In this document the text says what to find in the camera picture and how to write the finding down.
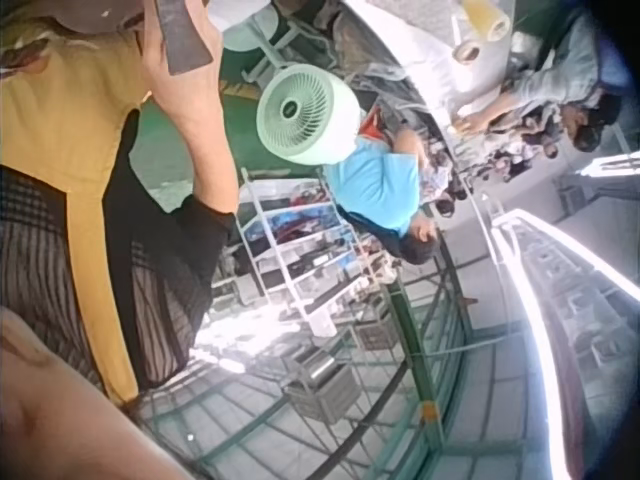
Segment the man in blue shirt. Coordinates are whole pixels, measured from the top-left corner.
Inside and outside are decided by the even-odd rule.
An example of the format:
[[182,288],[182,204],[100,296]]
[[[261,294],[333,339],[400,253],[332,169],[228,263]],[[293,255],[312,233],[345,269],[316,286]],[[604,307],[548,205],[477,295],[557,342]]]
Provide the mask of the man in blue shirt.
[[606,97],[608,107],[612,96],[632,91],[633,77],[620,53],[590,16],[581,13],[558,45],[550,68],[525,73],[512,89],[454,125],[463,134],[475,134],[486,130],[489,122],[503,113],[521,107],[528,111],[551,101],[562,105],[562,123],[574,146],[590,152],[600,143],[600,132],[606,124],[599,120],[602,99]]
[[422,264],[437,244],[434,222],[419,209],[420,171],[425,167],[420,137],[403,129],[393,149],[358,137],[356,151],[340,163],[325,165],[324,174],[336,203],[349,216],[368,224],[390,253]]

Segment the fan grille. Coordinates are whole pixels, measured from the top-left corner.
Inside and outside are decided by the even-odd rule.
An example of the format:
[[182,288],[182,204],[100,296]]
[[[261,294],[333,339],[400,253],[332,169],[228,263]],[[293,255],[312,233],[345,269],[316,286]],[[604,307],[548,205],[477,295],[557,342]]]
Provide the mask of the fan grille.
[[280,151],[313,143],[324,130],[331,92],[318,75],[297,72],[284,78],[265,105],[264,141]]

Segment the light gray shirt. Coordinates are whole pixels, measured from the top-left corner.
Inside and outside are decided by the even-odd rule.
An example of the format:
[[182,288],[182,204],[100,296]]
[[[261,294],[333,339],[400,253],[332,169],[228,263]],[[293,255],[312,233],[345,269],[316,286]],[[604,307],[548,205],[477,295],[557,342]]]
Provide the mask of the light gray shirt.
[[551,68],[530,71],[516,82],[512,94],[517,107],[552,101],[597,105],[598,49],[593,25],[586,15],[575,20],[571,31],[558,46]]

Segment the mint green fan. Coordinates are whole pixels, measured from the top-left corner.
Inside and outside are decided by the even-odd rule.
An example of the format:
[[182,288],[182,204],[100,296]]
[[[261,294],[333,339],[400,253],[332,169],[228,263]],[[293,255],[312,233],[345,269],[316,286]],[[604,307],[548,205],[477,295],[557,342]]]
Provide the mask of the mint green fan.
[[258,136],[274,155],[303,165],[341,162],[355,150],[360,106],[335,75],[297,64],[269,82],[258,104]]

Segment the fluorescent light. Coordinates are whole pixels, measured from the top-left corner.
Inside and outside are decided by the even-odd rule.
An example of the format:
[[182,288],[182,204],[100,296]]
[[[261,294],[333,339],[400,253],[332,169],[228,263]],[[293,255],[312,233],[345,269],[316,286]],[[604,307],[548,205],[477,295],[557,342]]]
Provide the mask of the fluorescent light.
[[560,390],[558,388],[558,375],[551,343],[547,335],[547,330],[542,319],[542,311],[536,299],[535,292],[522,264],[516,259],[513,251],[509,248],[502,232],[497,228],[491,229],[491,234],[495,239],[496,246],[504,260],[504,263],[511,275],[513,285],[518,291],[522,305],[524,306],[531,326],[531,333],[538,350],[538,358],[542,370],[542,381],[544,384],[545,400],[547,405],[547,423],[549,429],[549,460],[551,465],[551,476],[553,480],[570,479],[567,469],[567,458],[564,446],[564,431],[562,423],[562,408],[560,400]]
[[230,358],[220,359],[219,365],[231,373],[244,373],[247,371],[243,364],[236,362],[235,360],[231,360]]
[[200,350],[197,347],[192,348],[190,353],[191,357],[195,358],[196,360],[202,360],[213,365],[216,365],[218,363],[218,357],[210,354],[209,352],[205,352],[204,350]]
[[640,151],[594,158],[589,165],[580,170],[580,175],[588,177],[640,175],[640,163],[637,159],[640,159]]
[[582,245],[576,239],[567,235],[562,230],[554,227],[553,225],[549,225],[547,222],[539,219],[535,215],[532,215],[529,212],[525,212],[524,210],[515,209],[494,219],[493,224],[495,226],[500,226],[506,222],[513,220],[514,218],[524,220],[536,227],[538,230],[546,233],[554,240],[558,241],[569,250],[582,257],[586,262],[593,265],[593,268],[601,272],[604,276],[615,283],[620,289],[624,290],[628,295],[633,297],[636,301],[640,302],[640,288],[636,284],[634,284],[632,281],[618,272],[603,259],[598,257],[587,247]]

